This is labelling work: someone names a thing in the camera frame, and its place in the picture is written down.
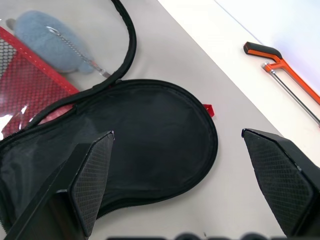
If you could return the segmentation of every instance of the metal chain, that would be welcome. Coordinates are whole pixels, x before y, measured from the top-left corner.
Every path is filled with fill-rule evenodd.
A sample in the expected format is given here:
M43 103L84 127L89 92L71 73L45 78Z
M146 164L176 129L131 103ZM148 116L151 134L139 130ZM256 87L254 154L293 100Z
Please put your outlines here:
M82 54L82 52L68 39L66 39L58 30L54 29L53 27L47 26L46 27L51 33L57 35L62 41L64 41L79 57L81 57L87 64L92 66L95 70L97 70L102 76L105 78L110 77L110 74L104 70L103 68L99 67L95 61L90 60L86 56Z

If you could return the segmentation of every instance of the stuffed toy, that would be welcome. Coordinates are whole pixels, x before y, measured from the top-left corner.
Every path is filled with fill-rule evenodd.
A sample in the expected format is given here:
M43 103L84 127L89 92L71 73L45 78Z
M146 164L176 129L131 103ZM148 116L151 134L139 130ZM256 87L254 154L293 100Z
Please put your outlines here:
M58 19L36 10L28 11L16 20L8 19L7 26L13 30L14 36L41 57L59 73L79 71L91 73L94 68L76 53L63 39L49 31L57 30L65 39L73 44L87 59L89 55L84 42Z

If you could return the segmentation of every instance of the red tab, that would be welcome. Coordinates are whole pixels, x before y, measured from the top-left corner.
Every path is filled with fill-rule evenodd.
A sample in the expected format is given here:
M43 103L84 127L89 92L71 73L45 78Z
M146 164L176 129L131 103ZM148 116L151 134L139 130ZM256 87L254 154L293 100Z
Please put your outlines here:
M213 117L215 115L214 109L211 104L203 104L203 106L210 115L210 117Z

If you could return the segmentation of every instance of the red mesh bag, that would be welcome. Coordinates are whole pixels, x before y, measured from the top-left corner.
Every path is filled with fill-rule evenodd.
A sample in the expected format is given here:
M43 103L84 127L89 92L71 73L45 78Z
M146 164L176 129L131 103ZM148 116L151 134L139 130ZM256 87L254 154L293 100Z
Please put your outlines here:
M48 105L77 92L64 77L0 27L0 140L23 129ZM71 107L58 109L41 123Z

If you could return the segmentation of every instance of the black zippered pouch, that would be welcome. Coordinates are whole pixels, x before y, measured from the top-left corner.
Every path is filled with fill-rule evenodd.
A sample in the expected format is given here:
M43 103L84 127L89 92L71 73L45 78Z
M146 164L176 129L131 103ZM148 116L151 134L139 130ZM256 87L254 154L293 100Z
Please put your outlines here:
M197 185L215 161L216 128L192 94L160 80L119 80L137 43L127 11L112 2L129 32L121 67L103 83L50 105L0 142L0 220L6 231L78 143L107 131L114 131L115 140L98 218L178 196ZM38 125L68 104L69 112Z

